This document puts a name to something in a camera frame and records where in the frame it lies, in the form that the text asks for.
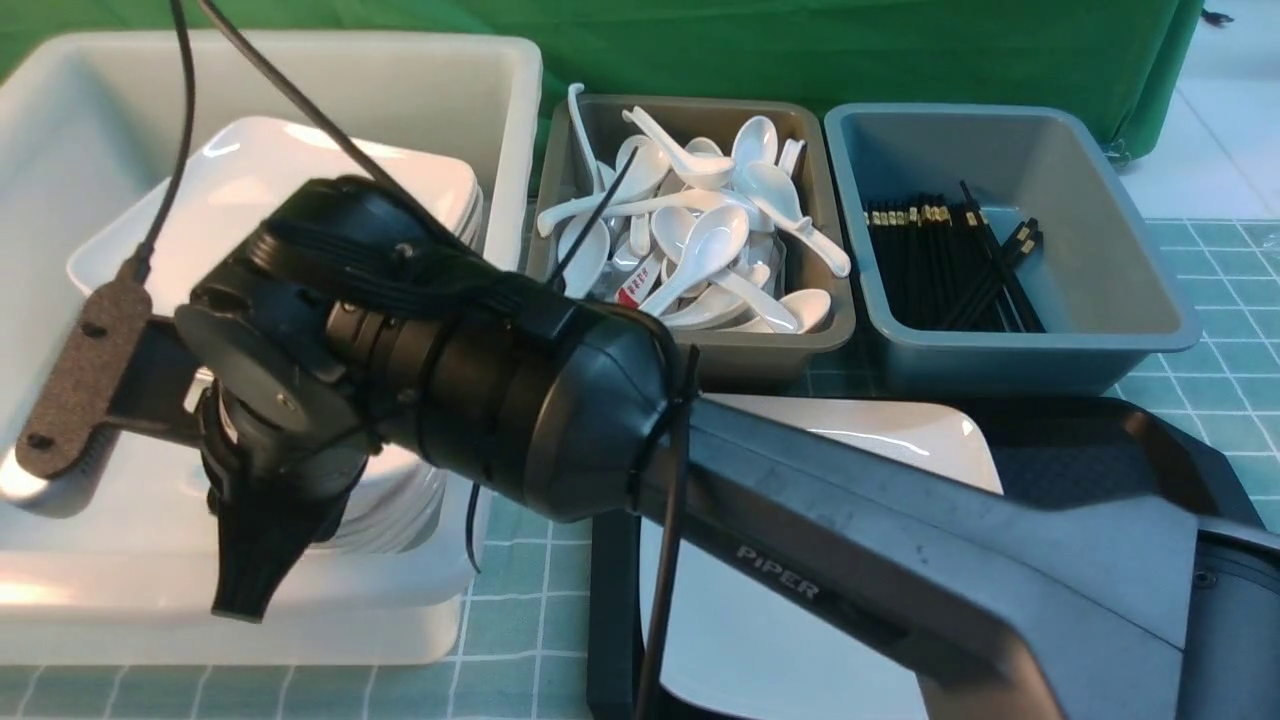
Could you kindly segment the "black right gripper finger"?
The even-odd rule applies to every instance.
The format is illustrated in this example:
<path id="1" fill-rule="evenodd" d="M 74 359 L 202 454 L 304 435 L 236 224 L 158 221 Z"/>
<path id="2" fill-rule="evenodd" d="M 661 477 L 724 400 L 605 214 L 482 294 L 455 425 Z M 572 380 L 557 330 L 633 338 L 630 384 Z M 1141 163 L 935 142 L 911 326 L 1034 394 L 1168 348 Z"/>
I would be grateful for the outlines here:
<path id="1" fill-rule="evenodd" d="M 210 491 L 218 520 L 218 580 L 211 615 L 261 623 L 274 594 L 311 546 L 329 541 L 351 486 L 326 498 L 227 482 Z"/>

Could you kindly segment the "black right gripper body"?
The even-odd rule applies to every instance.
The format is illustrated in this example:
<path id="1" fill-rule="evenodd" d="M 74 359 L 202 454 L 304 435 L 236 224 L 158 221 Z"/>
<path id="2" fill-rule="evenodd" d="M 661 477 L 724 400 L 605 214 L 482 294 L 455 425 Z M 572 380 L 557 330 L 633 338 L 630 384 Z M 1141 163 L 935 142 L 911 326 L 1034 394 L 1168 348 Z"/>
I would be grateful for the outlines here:
<path id="1" fill-rule="evenodd" d="M 367 299 L 480 256 L 339 176 L 305 181 L 192 288 L 175 324 L 214 377 L 197 416 L 220 528 L 355 530 L 433 507 L 444 473 L 381 434 L 403 401 L 374 373 L 404 320 Z"/>

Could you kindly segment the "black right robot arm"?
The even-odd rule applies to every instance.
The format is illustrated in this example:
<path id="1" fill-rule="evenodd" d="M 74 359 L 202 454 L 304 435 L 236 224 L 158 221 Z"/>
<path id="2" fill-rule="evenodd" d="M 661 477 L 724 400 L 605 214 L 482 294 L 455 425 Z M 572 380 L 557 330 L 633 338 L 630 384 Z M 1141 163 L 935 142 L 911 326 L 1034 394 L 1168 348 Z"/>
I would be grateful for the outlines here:
<path id="1" fill-rule="evenodd" d="M 700 398 L 636 310 L 311 179 L 175 309 L 212 373 L 212 611 L 276 588 L 396 445 L 554 521 L 627 509 L 940 685 L 950 717 L 1275 719 L 1277 538 L 1162 498 L 1034 509 Z"/>

